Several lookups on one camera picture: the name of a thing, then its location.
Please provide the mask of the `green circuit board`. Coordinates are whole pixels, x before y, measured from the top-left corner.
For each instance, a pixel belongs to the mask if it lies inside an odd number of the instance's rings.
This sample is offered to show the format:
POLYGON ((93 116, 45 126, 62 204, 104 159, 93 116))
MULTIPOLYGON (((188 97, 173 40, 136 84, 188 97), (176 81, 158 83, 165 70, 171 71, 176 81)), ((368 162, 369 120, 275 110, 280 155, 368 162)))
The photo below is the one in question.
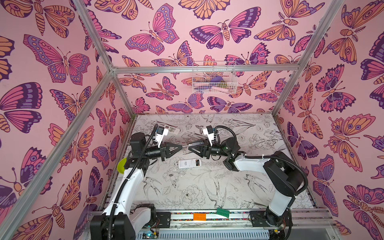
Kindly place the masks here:
POLYGON ((158 233, 157 232, 151 232, 151 231, 144 231, 142 234, 142 239, 143 240, 155 240, 157 239, 158 233))

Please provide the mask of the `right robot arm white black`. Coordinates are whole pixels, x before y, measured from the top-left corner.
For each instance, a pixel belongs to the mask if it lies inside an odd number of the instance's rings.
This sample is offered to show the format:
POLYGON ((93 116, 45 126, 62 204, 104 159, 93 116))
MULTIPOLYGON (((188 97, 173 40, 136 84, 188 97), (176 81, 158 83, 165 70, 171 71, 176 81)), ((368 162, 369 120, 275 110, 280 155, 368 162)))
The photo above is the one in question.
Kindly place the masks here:
POLYGON ((308 187, 304 170, 281 151, 269 156, 249 156, 241 151, 234 137, 221 144, 214 144, 209 140, 197 141, 189 144, 188 149, 201 158, 226 157, 223 164, 229 171, 267 174, 274 185, 275 193, 263 215, 257 217, 257 221, 270 227, 278 227, 287 222, 284 218, 285 212, 291 209, 296 196, 308 187))

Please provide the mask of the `orange lego brick on rail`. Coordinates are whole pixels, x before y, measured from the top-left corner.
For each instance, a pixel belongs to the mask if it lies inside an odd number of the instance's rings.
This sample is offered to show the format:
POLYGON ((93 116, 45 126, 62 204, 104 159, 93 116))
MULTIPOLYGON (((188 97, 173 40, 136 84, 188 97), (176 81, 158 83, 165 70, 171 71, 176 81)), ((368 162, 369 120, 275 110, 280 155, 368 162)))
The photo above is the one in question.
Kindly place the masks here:
POLYGON ((207 215, 203 213, 194 213, 193 214, 193 220, 194 221, 206 221, 207 215))

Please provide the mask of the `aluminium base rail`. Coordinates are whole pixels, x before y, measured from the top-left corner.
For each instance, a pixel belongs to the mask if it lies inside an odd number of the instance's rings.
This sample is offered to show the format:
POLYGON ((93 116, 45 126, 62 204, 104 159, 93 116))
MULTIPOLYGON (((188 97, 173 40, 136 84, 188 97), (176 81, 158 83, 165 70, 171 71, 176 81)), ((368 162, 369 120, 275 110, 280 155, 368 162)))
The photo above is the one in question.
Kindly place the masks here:
POLYGON ((215 210, 199 211, 161 211, 157 212, 155 227, 144 227, 140 231, 159 234, 160 230, 268 230, 269 240, 340 240, 341 236, 334 228, 330 213, 325 209, 293 209, 287 213, 280 227, 270 227, 257 221, 264 212, 262 209, 230 210, 230 217, 217 215, 215 210), (194 213, 207 215, 206 221, 194 221, 194 213))

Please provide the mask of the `white remote control with batteries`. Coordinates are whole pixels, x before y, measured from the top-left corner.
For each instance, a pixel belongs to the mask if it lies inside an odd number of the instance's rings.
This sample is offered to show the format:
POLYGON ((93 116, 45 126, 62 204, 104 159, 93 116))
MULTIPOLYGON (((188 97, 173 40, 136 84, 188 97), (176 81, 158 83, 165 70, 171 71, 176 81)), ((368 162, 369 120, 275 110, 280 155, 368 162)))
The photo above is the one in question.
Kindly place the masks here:
POLYGON ((179 169, 197 168, 202 165, 201 159, 179 160, 179 169))

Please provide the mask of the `lime green bowl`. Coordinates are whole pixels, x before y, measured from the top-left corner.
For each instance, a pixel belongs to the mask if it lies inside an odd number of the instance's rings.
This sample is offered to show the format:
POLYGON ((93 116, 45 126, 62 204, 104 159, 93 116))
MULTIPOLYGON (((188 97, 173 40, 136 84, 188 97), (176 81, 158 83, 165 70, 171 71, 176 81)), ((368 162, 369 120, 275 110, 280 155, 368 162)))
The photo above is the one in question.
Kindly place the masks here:
POLYGON ((127 158, 123 158, 119 161, 117 170, 120 174, 124 174, 126 162, 127 162, 127 158))

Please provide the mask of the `white remote control far left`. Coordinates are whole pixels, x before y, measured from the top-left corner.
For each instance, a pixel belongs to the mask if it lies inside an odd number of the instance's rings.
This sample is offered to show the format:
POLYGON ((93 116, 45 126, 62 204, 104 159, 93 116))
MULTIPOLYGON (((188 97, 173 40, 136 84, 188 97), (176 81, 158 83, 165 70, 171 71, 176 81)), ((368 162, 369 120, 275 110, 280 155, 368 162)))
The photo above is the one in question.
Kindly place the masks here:
POLYGON ((159 125, 167 129, 169 134, 172 135, 178 135, 181 132, 181 130, 177 126, 172 126, 165 123, 159 123, 159 125))

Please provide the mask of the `green lego brick on rail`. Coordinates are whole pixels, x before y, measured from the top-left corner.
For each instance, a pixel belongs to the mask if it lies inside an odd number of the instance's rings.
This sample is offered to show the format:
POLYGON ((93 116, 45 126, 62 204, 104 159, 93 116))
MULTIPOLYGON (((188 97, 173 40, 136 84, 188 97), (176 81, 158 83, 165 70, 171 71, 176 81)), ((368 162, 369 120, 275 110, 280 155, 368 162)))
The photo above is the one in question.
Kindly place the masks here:
POLYGON ((217 215, 229 218, 230 217, 230 211, 222 208, 217 208, 217 215))

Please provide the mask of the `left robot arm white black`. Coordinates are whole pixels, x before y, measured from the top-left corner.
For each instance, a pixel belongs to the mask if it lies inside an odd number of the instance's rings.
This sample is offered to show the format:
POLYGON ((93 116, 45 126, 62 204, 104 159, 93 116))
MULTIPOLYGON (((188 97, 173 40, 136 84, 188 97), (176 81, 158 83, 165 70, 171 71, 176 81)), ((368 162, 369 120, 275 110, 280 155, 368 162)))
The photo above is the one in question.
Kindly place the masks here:
POLYGON ((131 136, 131 154, 123 163, 123 178, 117 191, 103 213, 91 220, 92 240, 134 240, 143 227, 150 228, 156 223, 156 208, 153 204, 138 205, 133 214, 130 211, 150 160, 160 158, 164 161, 183 148, 181 145, 163 143, 167 135, 168 129, 159 127, 149 138, 144 133, 131 136))

